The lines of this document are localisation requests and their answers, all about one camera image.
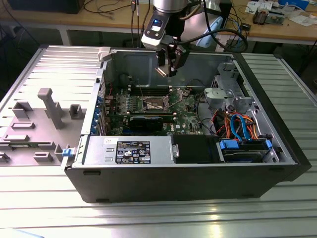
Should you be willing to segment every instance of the black computer case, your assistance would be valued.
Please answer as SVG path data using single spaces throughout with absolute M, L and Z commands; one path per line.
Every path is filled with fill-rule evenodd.
M 85 0 L 8 0 L 13 10 L 51 11 L 77 14 Z

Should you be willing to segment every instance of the workbench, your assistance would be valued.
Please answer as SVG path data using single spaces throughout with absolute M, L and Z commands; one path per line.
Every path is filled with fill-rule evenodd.
M 308 27 L 302 26 L 288 19 L 285 20 L 282 26 L 280 25 L 256 25 L 252 23 L 252 15 L 244 14 L 245 7 L 238 9 L 241 5 L 247 4 L 247 0 L 234 0 L 237 13 L 243 22 L 251 24 L 251 31 L 248 36 L 250 41 L 259 42 L 275 42 L 288 44 L 305 44 L 312 45 L 317 39 L 317 26 L 311 25 Z M 99 5 L 108 3 L 106 0 L 98 0 Z M 114 9 L 129 4 L 129 0 L 122 0 L 115 6 L 105 7 L 104 9 Z M 0 23 L 2 26 L 18 26 L 18 24 L 7 14 L 3 6 L 0 4 Z M 81 9 L 78 14 L 65 14 L 53 12 L 37 12 L 37 11 L 15 11 L 10 8 L 12 15 L 22 23 L 25 27 L 35 28 L 51 28 L 57 29 L 60 32 L 61 39 L 64 45 L 71 45 L 71 40 L 68 35 L 69 30 L 81 31 L 99 31 L 99 32 L 122 32 L 131 33 L 131 9 L 129 7 L 117 10 L 114 12 L 114 20 L 101 16 L 96 13 L 87 12 Z M 96 11 L 94 3 L 87 5 L 88 9 Z M 145 13 L 148 9 L 147 4 L 140 4 L 140 25 L 142 24 Z M 308 6 L 307 11 L 317 11 L 317 7 Z M 151 18 L 152 10 L 148 16 L 147 22 Z M 234 29 L 232 22 L 228 22 L 227 26 Z M 133 24 L 134 33 L 137 32 L 136 16 Z M 223 43 L 233 38 L 230 34 L 219 34 L 218 38 Z
M 233 0 L 234 8 L 241 18 L 243 23 L 251 25 L 251 30 L 248 35 L 248 41 L 255 42 L 272 42 L 272 43 L 285 43 L 285 44 L 301 44 L 312 45 L 317 39 L 317 25 L 302 26 L 289 19 L 285 19 L 283 25 L 253 24 L 252 14 L 245 13 L 248 0 Z M 317 12 L 317 6 L 311 4 L 306 8 L 308 12 Z M 230 15 L 231 18 L 237 20 L 235 16 Z M 226 27 L 235 29 L 232 21 L 228 21 Z M 233 38 L 232 34 L 220 33 L 220 41 L 225 44 L 228 40 Z
M 79 103 L 87 108 L 100 67 L 98 51 L 97 47 L 38 49 L 0 102 L 0 135 L 10 125 L 14 116 L 10 108 L 17 100 L 45 108 L 37 98 L 41 87 L 52 88 L 62 108 Z M 253 64 L 251 69 L 262 78 L 267 95 L 295 131 L 313 166 L 308 172 L 293 182 L 279 183 L 261 198 L 89 204 L 60 166 L 0 166 L 0 228 L 17 228 L 45 238 L 315 237 L 317 109 L 312 102 L 317 103 L 316 98 L 298 78 L 283 74 L 270 78 L 268 67 L 291 71 L 279 65 L 279 59 L 243 56 Z M 63 70 L 65 74 L 57 77 Z M 290 93 L 293 98 L 283 100 Z

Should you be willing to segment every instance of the motherboard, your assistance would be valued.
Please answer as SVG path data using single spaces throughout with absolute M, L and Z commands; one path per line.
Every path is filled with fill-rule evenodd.
M 197 95 L 187 88 L 121 88 L 105 96 L 100 135 L 203 134 Z

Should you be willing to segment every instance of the power supply label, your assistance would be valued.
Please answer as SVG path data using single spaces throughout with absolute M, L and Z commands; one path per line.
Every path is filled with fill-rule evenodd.
M 119 165 L 150 164 L 150 142 L 118 141 L 115 162 Z

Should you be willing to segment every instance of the metal slotted surface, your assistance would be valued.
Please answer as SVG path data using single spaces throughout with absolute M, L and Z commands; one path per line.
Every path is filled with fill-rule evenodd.
M 302 92 L 295 86 L 284 90 L 264 87 Z M 281 104 L 279 112 L 287 117 L 292 106 Z M 296 110 L 293 113 L 304 109 L 299 105 Z M 314 117 L 305 122 L 313 123 Z M 296 113 L 292 119 L 302 121 L 303 117 Z M 317 237 L 317 149 L 304 151 L 312 169 L 294 182 L 278 184 L 259 199 L 88 204 L 60 167 L 0 167 L 0 227 L 46 238 Z
M 33 108 L 45 108 L 37 96 L 40 88 L 51 88 L 52 98 L 63 109 L 71 104 L 87 108 L 90 94 L 100 68 L 97 47 L 49 46 L 39 49 L 25 73 L 17 79 L 16 90 L 0 112 L 0 137 L 10 126 L 14 113 L 11 108 L 17 101 L 28 101 Z
M 317 158 L 316 97 L 284 60 L 273 55 L 243 57 L 307 158 Z

